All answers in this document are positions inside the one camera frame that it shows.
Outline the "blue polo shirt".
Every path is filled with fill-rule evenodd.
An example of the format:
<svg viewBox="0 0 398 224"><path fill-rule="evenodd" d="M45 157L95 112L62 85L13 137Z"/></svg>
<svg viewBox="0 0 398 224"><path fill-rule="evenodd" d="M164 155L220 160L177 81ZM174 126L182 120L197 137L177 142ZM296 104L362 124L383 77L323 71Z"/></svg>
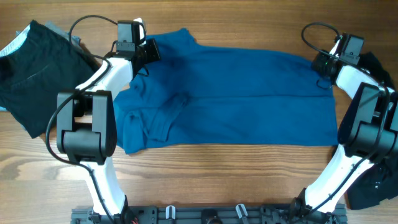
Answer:
<svg viewBox="0 0 398 224"><path fill-rule="evenodd" d="M154 37L161 59L114 101L128 154L174 144L337 143L335 99L309 60L200 45L186 29Z"/></svg>

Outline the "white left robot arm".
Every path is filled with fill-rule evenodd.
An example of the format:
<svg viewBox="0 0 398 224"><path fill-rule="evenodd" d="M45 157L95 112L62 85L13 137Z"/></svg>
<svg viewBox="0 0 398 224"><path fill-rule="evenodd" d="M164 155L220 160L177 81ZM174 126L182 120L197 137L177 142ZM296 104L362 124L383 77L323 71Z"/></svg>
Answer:
<svg viewBox="0 0 398 224"><path fill-rule="evenodd" d="M91 78L74 90L58 94L57 148L69 164L88 172L86 184L93 199L92 223L129 223L134 214L121 190L112 156L116 149L113 101L148 63L160 60L154 39L116 42Z"/></svg>

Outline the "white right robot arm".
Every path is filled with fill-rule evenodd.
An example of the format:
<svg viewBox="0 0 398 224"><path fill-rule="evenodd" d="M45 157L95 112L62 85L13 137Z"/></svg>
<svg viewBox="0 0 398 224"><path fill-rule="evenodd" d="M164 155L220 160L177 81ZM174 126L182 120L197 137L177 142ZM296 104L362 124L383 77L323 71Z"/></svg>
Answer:
<svg viewBox="0 0 398 224"><path fill-rule="evenodd" d="M372 52L338 71L336 84L352 102L331 161L287 210L292 223L326 223L343 194L353 210L397 196L397 92L390 74Z"/></svg>

